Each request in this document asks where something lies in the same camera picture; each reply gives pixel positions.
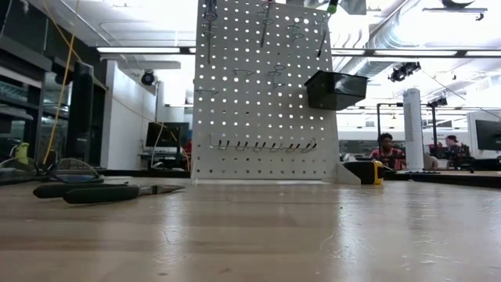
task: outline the white pillar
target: white pillar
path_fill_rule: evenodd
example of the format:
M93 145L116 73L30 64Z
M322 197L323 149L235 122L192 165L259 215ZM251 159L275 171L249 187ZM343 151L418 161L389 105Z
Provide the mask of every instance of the white pillar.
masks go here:
M407 89L403 97L407 169L420 172L424 167L420 90Z
M162 122L165 117L165 83L160 81L157 85L157 116L155 117L155 121Z
M163 122L185 122L185 108L165 107Z

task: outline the cable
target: cable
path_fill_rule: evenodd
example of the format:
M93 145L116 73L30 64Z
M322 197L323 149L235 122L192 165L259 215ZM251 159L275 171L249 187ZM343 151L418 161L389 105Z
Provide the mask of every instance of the cable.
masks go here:
M47 0L44 0L44 1L43 1L43 6L44 6L45 11L46 11L46 12L47 12L47 14L49 15L49 18L50 18L50 20L51 20L52 24L54 24L54 26L56 27L57 31L58 31L58 32L59 32L59 34L61 35L61 38L64 40L64 42L66 42L66 44L67 44L68 46L71 46L71 43L67 40L67 38L66 38L66 36L64 35L63 31L61 30L61 28L60 28L60 27L59 27L59 25L57 24L57 22L56 22L56 20L55 20L55 18L54 18L54 16L53 16L53 14L50 12L49 7L47 6ZM77 60L78 60L79 62L81 62L81 63L85 63L85 62L84 62L84 60L82 60L82 59L81 59L81 57L78 55L78 53L77 53L74 49L70 48L70 51L71 51L71 53L73 53L73 54L75 55L75 57L77 58ZM160 122L157 122L157 121L153 121L153 120L151 120L151 119L149 119L149 118L145 117L144 115L142 115L142 114L140 114L140 113L136 112L135 110L133 110L132 108L130 108L127 104L125 104L125 103L123 103L122 101L120 101L119 99L117 99L117 97L115 97L115 96L113 95L113 93L109 93L108 88L107 88L107 87L106 87L106 86L105 86L105 85L104 85L101 81L99 81L99 79L98 79L98 78L96 78L96 76L92 75L92 80L93 80L93 81L94 81L94 83L96 83L96 84L97 84L97 85L98 85L101 89L103 89L103 90L106 92L106 94L110 94L114 100L116 100L117 102L119 102L119 104L120 104L120 105L122 105L122 106L124 106L126 109L130 110L133 114L136 114L137 116L139 116L139 117L141 117L141 118L144 118L144 119L146 119L146 120L147 120L147 121L149 121L149 122L153 122L153 123L155 123L155 124L157 124L157 125L161 126L162 128L166 128L166 129L168 129L168 128L167 128L167 126L165 126L164 124L162 124L162 123L160 123ZM186 153L186 151L184 150L184 148L182 148L182 147L181 147L181 151L182 151L182 153L185 155L186 162L187 162L187 167L188 167L188 172L189 172L189 171L190 171L190 169L191 169L189 156L188 156L188 154Z
M7 20L9 18L10 9L13 7L13 0L10 0L9 6L7 6L7 12L5 13L5 19L2 23L2 29L0 30L0 38L3 36L3 32L5 31L5 26L7 25Z
M465 100L465 101L469 102L466 98L464 98L464 97L462 97L461 95L457 94L456 92L452 91L449 87L445 86L443 83L441 83L440 81L438 81L438 80L437 80L437 78L434 78L432 75L429 75L426 71L424 71L424 70L422 70L422 69L421 69L421 71L423 71L423 73L424 73L425 75L427 75L428 77L430 77L431 79L433 79L435 82L437 82L437 83L438 83L441 87L443 87L443 88L445 88L445 89L449 90L449 92L451 92L452 94L454 94L454 95L458 96L459 98L461 98L461 99L463 99L463 100ZM501 117L500 117L499 115L494 114L494 113L492 113L492 112L490 112L490 111L488 111L488 110L486 110L486 109L484 109L484 108L481 108L481 107L474 107L474 108L479 109L479 110L482 110L482 111L484 111L485 113L490 114L490 115L492 115L493 117L496 117L496 118L498 118L499 120L501 120Z
M77 0L76 4L76 9L75 9L75 23L78 21L78 9L80 8L80 0ZM45 157L44 157L44 162L43 164L47 162L47 158L49 158L50 150L52 148L52 143L54 142L54 137L56 136L56 127L57 127L57 121L59 120L59 112L61 111L61 103L63 102L63 96L64 96L64 86L66 85L67 79L68 79L68 73L70 72L70 61L71 61L71 56L73 55L73 45L75 43L75 34L73 33L71 35L71 41L70 41L70 50L68 51L68 58L66 61L66 69L64 70L64 78L63 78L63 84L61 87L61 93L59 94L59 101L57 102L57 111L56 111L56 116L54 117L54 125L52 126L52 131L50 134L50 139L49 139L49 145L47 146L47 151L45 152Z
M157 148L158 140L160 140L160 136L162 136L162 131L164 130L164 127L160 127L160 132L158 132L158 137L157 141L155 141L155 145L153 145L153 151L151 151L151 167L153 167L153 160L155 159L155 149Z

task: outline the pegboard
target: pegboard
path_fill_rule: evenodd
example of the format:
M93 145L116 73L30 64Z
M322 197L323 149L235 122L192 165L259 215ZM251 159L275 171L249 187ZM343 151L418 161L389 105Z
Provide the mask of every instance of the pegboard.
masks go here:
M273 4L266 16L263 1L219 0L210 25L204 6L200 0L193 178L333 178L336 114L310 109L303 86L332 68L325 12Z

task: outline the yellow object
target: yellow object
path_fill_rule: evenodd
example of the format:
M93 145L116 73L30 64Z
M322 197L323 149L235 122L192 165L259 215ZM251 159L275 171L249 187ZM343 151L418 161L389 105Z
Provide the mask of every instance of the yellow object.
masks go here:
M28 156L28 147L29 146L30 146L29 143L21 143L21 144L16 146L16 149L14 151L14 157L16 159L19 159L20 163L23 163L26 165L28 164L27 156Z
M362 185L383 184L383 164L380 161L348 161L343 165L360 178Z
M383 184L383 163L374 161L374 185Z

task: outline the wooden workbench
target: wooden workbench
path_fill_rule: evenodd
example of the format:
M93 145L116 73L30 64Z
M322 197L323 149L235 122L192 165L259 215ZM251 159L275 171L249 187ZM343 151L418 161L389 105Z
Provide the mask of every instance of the wooden workbench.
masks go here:
M71 206L33 187L0 187L0 281L501 281L498 190L214 184Z

